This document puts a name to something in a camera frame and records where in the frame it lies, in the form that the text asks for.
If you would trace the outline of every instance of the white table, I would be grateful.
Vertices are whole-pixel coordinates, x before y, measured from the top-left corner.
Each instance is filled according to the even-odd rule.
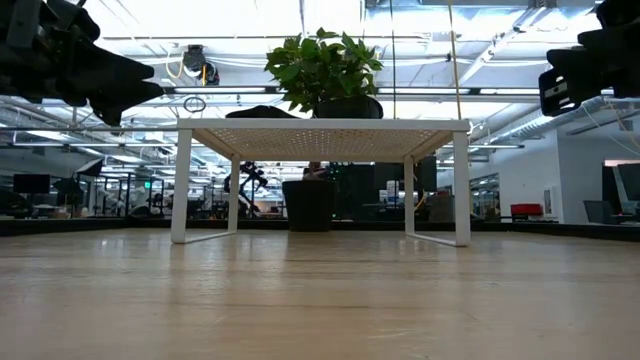
[[[184,244],[233,235],[238,230],[241,161],[379,161],[404,163],[405,194],[413,194],[416,161],[453,140],[456,240],[415,233],[412,201],[405,203],[407,236],[451,246],[471,240],[466,121],[371,119],[181,119],[171,241]],[[196,139],[231,160],[228,231],[187,238],[191,142]]]

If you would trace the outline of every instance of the black plant pot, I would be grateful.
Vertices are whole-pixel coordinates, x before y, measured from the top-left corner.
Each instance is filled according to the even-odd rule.
[[[333,181],[286,181],[282,183],[289,229],[298,232],[331,230],[338,183]]]
[[[382,119],[384,112],[378,101],[362,95],[320,103],[314,115],[319,119]]]

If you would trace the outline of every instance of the wooden floor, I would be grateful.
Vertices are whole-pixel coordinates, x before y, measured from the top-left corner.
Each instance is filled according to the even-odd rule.
[[[640,245],[399,233],[0,239],[0,359],[638,359]]]

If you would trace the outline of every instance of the perforated tabletop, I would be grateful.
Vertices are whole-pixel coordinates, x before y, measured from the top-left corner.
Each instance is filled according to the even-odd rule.
[[[181,129],[222,156],[254,161],[419,160],[469,124],[455,120],[181,119]]]

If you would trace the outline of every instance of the table leg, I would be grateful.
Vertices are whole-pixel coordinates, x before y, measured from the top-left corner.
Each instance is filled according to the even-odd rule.
[[[178,131],[178,155],[176,156],[176,184],[171,212],[171,242],[184,244],[187,228],[187,196],[189,193],[189,168],[191,165],[191,137],[193,130]]]
[[[456,207],[456,246],[471,243],[471,192],[469,190],[469,152],[467,134],[453,133],[453,177]]]
[[[231,186],[229,192],[229,234],[238,231],[238,193],[240,191],[240,157],[231,158]]]
[[[408,236],[415,235],[415,204],[413,203],[413,157],[404,158],[404,231]]]

